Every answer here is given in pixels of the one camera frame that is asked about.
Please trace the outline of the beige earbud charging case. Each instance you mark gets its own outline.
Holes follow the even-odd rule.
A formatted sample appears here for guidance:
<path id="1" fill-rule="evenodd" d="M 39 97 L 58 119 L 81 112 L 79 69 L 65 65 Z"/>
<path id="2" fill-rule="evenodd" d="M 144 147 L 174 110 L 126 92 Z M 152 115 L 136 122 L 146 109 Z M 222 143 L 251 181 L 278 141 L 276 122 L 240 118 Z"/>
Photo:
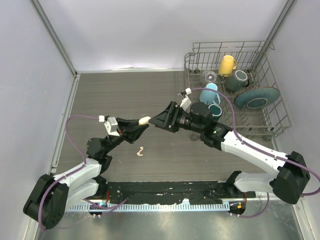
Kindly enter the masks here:
<path id="1" fill-rule="evenodd" d="M 146 125 L 149 123 L 149 120 L 151 119 L 150 116 L 145 116 L 145 117 L 142 117 L 138 120 L 138 125 L 139 126 L 142 126 L 142 125 Z"/>

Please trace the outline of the beige earbud pair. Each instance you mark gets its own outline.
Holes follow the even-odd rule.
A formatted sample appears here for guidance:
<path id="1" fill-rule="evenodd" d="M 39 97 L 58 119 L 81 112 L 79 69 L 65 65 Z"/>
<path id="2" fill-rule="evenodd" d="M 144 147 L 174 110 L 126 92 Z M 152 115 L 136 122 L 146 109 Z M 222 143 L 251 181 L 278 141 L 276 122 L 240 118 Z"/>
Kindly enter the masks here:
<path id="1" fill-rule="evenodd" d="M 136 153 L 136 155 L 139 156 L 139 157 L 143 156 L 143 155 L 144 155 L 144 154 L 142 153 L 143 150 L 144 150 L 144 147 L 141 146 L 141 147 L 139 148 L 139 151 Z"/>

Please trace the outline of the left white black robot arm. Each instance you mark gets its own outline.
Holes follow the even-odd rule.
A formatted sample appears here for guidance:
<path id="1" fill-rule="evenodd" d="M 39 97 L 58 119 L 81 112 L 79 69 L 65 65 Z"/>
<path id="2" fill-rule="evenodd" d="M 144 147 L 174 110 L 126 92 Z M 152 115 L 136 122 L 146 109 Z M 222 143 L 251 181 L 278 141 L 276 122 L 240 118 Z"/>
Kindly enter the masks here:
<path id="1" fill-rule="evenodd" d="M 42 175 L 36 182 L 23 213 L 38 222 L 43 230 L 54 228 L 64 213 L 78 202 L 93 197 L 102 199 L 107 192 L 106 180 L 101 176 L 110 166 L 110 151 L 122 142 L 133 144 L 149 127 L 149 116 L 122 119 L 109 115 L 93 117 L 104 124 L 107 136 L 91 138 L 87 152 L 81 153 L 82 163 L 57 175 Z"/>

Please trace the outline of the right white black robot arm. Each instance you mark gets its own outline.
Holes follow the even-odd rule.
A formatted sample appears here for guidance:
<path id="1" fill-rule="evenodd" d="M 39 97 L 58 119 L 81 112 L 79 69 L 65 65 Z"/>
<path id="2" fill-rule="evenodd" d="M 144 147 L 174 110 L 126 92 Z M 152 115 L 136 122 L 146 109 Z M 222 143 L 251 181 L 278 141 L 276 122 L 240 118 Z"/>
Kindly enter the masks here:
<path id="1" fill-rule="evenodd" d="M 272 150 L 237 134 L 215 121 L 209 107 L 202 102 L 191 104 L 190 111 L 186 112 L 172 101 L 149 123 L 172 133 L 179 129 L 199 133 L 206 146 L 236 155 L 264 170 L 264 173 L 233 172 L 225 186 L 230 197 L 236 198 L 243 192 L 273 193 L 280 200 L 294 205 L 310 180 L 300 153 Z"/>

